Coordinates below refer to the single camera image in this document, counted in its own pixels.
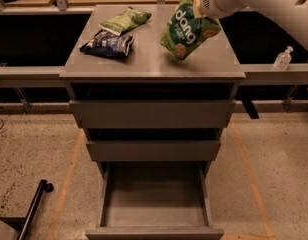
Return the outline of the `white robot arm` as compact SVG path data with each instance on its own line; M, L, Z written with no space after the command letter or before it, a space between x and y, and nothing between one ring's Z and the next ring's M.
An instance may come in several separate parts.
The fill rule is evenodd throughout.
M275 22L308 51L308 0L195 0L196 16L221 19L249 8Z

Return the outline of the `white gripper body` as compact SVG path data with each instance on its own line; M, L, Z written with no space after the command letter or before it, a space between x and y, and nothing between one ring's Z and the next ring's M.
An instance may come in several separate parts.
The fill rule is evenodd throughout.
M239 0L200 0L201 10L209 18L220 19L245 8Z

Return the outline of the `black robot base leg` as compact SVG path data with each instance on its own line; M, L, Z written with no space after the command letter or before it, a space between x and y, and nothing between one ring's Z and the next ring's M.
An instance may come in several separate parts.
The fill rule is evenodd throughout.
M37 187L37 190L35 192L35 195L31 201L30 207L28 209L27 215L25 217L24 225L22 230L20 231L17 240L25 240L27 233L29 231L30 225L34 219L36 210L38 208L38 205L40 203L40 200L43 196L44 192L52 192L54 189L54 186L52 183L49 183L47 180L42 179L39 182L39 185Z

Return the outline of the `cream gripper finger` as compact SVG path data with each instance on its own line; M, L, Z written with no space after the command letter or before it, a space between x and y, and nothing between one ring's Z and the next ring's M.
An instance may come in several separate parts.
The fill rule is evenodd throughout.
M195 18L204 18L206 16L201 6L201 0L193 0L193 12Z

